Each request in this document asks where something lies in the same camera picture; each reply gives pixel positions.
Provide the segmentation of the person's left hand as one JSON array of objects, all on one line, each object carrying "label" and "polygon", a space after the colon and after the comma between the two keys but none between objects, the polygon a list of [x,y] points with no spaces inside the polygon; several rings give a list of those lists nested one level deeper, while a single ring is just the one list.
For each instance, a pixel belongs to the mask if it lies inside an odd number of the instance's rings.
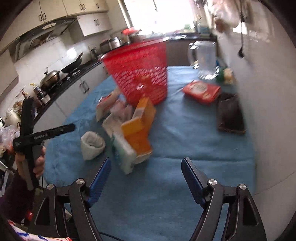
[{"label": "person's left hand", "polygon": [[[44,173],[45,154],[46,154],[46,147],[42,146],[41,155],[37,158],[35,162],[35,167],[33,169],[33,172],[35,173],[37,179],[39,179]],[[25,155],[23,155],[22,153],[16,153],[15,162],[18,169],[18,174],[22,177],[23,180],[25,180],[25,175],[23,171],[24,160],[25,160]]]}]

